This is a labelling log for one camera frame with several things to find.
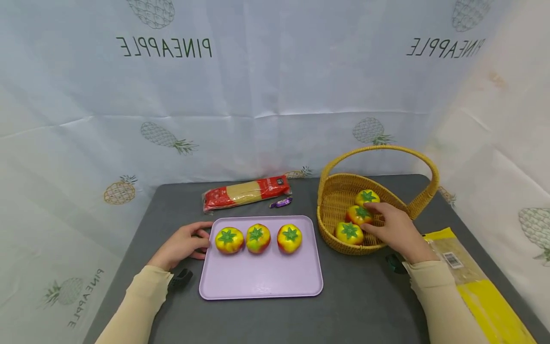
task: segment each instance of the barcode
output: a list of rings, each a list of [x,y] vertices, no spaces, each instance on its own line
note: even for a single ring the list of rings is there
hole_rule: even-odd
[[[443,256],[445,257],[447,263],[449,263],[450,267],[452,267],[453,269],[464,267],[464,265],[460,262],[460,260],[458,260],[457,256],[455,256],[454,253],[443,253]]]

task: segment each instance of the white curtain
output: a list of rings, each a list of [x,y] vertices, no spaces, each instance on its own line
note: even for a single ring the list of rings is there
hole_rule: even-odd
[[[548,329],[549,12],[518,4],[426,149],[443,193]]]
[[[422,149],[509,3],[4,0],[0,342],[81,341],[161,184]]]

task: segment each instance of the toy tomato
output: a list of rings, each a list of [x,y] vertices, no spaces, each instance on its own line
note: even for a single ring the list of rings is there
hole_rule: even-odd
[[[282,226],[277,233],[277,245],[285,253],[294,253],[302,245],[302,232],[291,223]]]
[[[361,228],[351,222],[339,222],[334,231],[334,236],[341,242],[350,245],[361,245],[365,238]]]
[[[358,206],[363,206],[363,203],[377,202],[380,203],[380,197],[376,192],[367,189],[363,190],[355,196],[355,204]]]
[[[252,253],[262,253],[270,242],[270,231],[261,223],[253,225],[246,231],[246,247]]]
[[[224,254],[232,254],[243,248],[244,237],[240,230],[226,227],[216,235],[216,248]]]
[[[353,222],[355,225],[361,226],[363,223],[372,222],[372,214],[365,208],[352,205],[345,213],[346,222]]]

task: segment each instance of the plastic tray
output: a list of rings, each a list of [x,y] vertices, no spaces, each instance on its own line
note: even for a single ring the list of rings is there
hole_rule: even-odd
[[[216,249],[214,239],[220,230],[235,227],[246,235],[255,223],[267,226],[271,233],[263,253],[252,254],[246,246],[232,255]],[[284,254],[277,246],[277,232],[288,223],[302,232],[302,245],[293,254]],[[210,241],[199,284],[199,294],[206,300],[307,297],[323,290],[315,230],[307,216],[225,217],[212,225]]]

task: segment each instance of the black clip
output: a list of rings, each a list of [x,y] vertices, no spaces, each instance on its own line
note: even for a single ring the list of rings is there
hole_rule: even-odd
[[[191,281],[191,277],[193,277],[193,273],[188,269],[183,269],[178,276],[172,277],[168,289],[183,289]]]
[[[395,253],[386,256],[386,262],[392,268],[392,271],[396,274],[406,275],[408,273],[407,269],[405,269],[405,267],[403,266],[403,261],[403,257],[397,257]]]

